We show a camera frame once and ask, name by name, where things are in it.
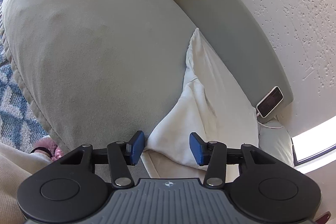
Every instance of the fuzzy pink slipper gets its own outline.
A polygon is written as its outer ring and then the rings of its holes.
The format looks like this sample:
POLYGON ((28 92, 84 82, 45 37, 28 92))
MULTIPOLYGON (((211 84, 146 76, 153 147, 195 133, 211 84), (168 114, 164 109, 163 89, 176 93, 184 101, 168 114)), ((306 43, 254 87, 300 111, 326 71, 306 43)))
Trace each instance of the fuzzy pink slipper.
POLYGON ((50 136, 39 139, 34 145, 31 153, 42 153, 48 155, 53 161, 64 156, 64 153, 50 136))

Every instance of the gray ridged surface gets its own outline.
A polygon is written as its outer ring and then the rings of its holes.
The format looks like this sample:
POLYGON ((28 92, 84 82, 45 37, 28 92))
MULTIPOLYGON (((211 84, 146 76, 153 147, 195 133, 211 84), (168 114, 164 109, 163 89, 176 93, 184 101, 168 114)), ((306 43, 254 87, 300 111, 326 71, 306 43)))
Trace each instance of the gray ridged surface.
POLYGON ((257 222, 237 212, 224 192, 206 189, 197 179, 142 179, 132 189, 115 192, 100 212, 77 223, 252 224, 257 222))

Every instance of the white cable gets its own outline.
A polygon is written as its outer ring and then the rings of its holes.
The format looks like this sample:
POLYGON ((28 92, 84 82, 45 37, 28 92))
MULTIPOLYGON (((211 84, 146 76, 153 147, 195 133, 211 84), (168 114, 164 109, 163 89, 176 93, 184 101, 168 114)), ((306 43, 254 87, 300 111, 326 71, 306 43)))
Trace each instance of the white cable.
POLYGON ((268 126, 265 126, 264 124, 262 124, 261 122, 257 121, 258 124, 260 124, 262 127, 266 127, 266 128, 271 128, 271 129, 280 129, 280 128, 283 128, 284 126, 281 126, 281 127, 268 127, 268 126))
POLYGON ((258 124, 260 124, 262 127, 266 127, 266 128, 271 128, 271 129, 280 129, 280 128, 283 128, 284 126, 281 126, 281 127, 268 127, 268 126, 265 126, 263 123, 259 122, 257 120, 258 124))

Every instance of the blue patterned rug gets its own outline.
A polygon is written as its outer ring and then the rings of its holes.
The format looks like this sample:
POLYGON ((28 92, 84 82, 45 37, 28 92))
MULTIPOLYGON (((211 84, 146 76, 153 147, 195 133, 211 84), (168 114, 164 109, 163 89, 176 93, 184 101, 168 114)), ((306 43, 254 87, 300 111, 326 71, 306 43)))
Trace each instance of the blue patterned rug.
POLYGON ((0 142, 29 153, 33 144, 46 135, 47 133, 36 120, 28 102, 14 80, 13 71, 8 64, 1 41, 0 142))

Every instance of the textured wall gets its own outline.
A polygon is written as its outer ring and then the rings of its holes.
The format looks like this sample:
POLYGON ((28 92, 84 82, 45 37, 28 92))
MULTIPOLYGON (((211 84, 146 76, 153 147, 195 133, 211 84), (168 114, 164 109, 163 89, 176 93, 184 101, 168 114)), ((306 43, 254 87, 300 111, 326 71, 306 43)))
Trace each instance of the textured wall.
POLYGON ((294 102, 279 117, 291 135, 335 116, 335 0, 242 1, 273 45, 292 87, 294 102))

